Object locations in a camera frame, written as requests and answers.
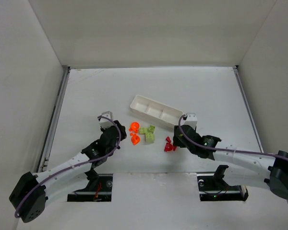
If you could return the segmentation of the green lego block large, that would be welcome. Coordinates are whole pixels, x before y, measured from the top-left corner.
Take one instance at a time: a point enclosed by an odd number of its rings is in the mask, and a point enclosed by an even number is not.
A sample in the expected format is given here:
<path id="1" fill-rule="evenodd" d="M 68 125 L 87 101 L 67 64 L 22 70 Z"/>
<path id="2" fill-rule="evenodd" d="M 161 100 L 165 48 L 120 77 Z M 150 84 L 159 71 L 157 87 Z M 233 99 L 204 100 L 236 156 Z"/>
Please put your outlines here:
<path id="1" fill-rule="evenodd" d="M 154 133 L 146 132 L 145 133 L 145 141 L 146 141 L 146 143 L 154 143 L 154 141 L 155 141 Z"/>

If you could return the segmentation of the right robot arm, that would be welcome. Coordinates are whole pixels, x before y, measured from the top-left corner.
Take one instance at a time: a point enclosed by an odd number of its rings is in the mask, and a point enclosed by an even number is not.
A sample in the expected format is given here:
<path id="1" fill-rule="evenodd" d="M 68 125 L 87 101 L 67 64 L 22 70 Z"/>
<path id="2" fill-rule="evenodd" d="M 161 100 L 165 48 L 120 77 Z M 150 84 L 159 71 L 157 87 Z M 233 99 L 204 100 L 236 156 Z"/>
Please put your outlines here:
<path id="1" fill-rule="evenodd" d="M 175 146 L 186 148 L 199 158 L 221 162 L 214 173 L 216 183 L 259 187 L 288 200 L 287 152 L 280 150 L 277 154 L 264 154 L 228 147 L 217 148 L 220 138 L 200 136 L 189 125 L 175 126 L 173 141 Z"/>

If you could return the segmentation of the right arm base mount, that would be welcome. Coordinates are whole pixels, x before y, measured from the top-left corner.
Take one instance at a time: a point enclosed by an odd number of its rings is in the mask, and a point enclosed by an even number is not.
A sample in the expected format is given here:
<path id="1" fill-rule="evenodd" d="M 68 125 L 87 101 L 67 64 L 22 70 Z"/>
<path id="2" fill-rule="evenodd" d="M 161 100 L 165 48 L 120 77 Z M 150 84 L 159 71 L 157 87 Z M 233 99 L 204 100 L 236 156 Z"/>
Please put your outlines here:
<path id="1" fill-rule="evenodd" d="M 245 186 L 231 186 L 224 181 L 225 171 L 228 167 L 227 165 L 219 165 L 215 172 L 201 172 L 197 174 L 201 202 L 245 202 L 248 199 L 249 194 Z"/>

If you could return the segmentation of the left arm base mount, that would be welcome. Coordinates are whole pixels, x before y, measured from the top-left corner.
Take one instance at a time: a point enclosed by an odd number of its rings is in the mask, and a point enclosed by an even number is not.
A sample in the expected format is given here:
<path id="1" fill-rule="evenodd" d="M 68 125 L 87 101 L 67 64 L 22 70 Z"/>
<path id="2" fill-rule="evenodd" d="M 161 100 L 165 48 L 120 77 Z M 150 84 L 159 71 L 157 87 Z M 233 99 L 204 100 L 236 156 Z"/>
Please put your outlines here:
<path id="1" fill-rule="evenodd" d="M 113 174 L 99 174 L 90 181 L 86 188 L 77 190 L 67 196 L 67 202 L 111 202 Z"/>

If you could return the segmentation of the green lego plate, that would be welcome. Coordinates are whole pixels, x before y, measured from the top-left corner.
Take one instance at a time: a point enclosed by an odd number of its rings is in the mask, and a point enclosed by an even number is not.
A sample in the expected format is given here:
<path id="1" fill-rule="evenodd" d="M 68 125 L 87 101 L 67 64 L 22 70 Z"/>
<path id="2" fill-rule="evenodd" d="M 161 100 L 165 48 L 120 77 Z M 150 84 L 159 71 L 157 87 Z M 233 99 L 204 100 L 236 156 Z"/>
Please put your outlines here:
<path id="1" fill-rule="evenodd" d="M 138 133 L 140 135 L 145 135 L 147 133 L 147 128 L 146 127 L 140 127 Z"/>

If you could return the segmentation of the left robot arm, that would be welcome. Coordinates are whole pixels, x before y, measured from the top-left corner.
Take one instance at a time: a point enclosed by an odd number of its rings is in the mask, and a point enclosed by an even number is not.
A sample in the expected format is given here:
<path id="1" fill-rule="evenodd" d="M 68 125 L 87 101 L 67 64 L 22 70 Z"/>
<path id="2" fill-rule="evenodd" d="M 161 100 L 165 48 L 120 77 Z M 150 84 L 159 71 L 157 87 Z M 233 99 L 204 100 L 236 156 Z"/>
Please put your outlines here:
<path id="1" fill-rule="evenodd" d="M 60 196 L 96 184 L 95 168 L 105 163 L 126 137 L 126 128 L 118 120 L 108 119 L 110 127 L 101 128 L 101 136 L 66 162 L 44 172 L 24 173 L 9 196 L 14 216 L 28 223 L 36 219 Z"/>

